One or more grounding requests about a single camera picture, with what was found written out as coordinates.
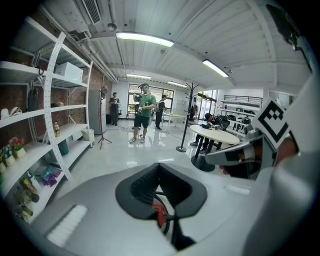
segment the round white table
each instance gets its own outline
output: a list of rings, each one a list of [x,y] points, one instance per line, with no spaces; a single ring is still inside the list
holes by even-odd
[[[221,148],[222,143],[234,145],[234,144],[238,144],[240,142],[240,140],[236,136],[234,136],[226,131],[223,131],[223,130],[215,130],[214,128],[205,129],[205,128],[201,127],[201,125],[191,125],[190,129],[193,132],[201,135],[198,147],[196,149],[196,153],[191,158],[191,162],[195,167],[197,167],[198,169],[200,169],[201,171],[204,171],[204,172],[211,172],[215,169],[214,165],[208,164],[206,162],[206,159],[204,156],[202,156],[202,155],[199,156],[199,152],[201,149],[201,145],[204,141],[204,137],[210,139],[210,142],[209,142],[209,145],[206,149],[205,154],[208,154],[211,152],[212,147],[214,145],[214,141],[218,142],[216,150],[219,150]]]

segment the green container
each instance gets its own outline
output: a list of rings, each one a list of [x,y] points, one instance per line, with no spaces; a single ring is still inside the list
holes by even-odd
[[[58,144],[60,153],[62,156],[66,155],[69,153],[68,145],[67,145],[67,140],[63,140]]]

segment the black shorts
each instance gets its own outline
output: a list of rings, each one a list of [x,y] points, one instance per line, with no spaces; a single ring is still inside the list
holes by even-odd
[[[149,125],[149,117],[137,114],[134,119],[134,127],[140,127],[141,124],[143,128],[147,128]]]

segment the glossy floor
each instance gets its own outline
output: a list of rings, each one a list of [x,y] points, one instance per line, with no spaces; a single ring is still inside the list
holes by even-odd
[[[54,199],[63,196],[89,179],[134,166],[170,162],[201,172],[191,163],[191,157],[196,154],[197,147],[189,145],[189,142],[193,142],[196,137],[190,128],[187,129],[185,135],[186,152],[179,152],[176,147],[181,145],[184,124],[178,123],[175,127],[172,123],[169,133],[166,133],[168,123],[164,123],[163,131],[155,130],[155,125],[152,123],[148,128],[145,143],[141,144],[138,139],[135,143],[129,144],[129,140],[133,137],[132,125],[132,120],[120,120],[118,126],[107,125],[104,136],[112,143],[104,141],[101,150],[98,143],[101,137],[95,136],[95,145],[93,148],[88,147],[73,164],[70,168],[72,180],[64,179],[61,182]],[[220,172],[221,170],[216,168],[211,173],[220,174]]]

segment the air vent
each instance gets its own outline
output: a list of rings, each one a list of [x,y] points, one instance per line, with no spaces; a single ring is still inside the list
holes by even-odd
[[[96,0],[82,0],[86,12],[89,15],[89,18],[92,24],[97,24],[101,21],[100,12],[98,9],[97,1]]]

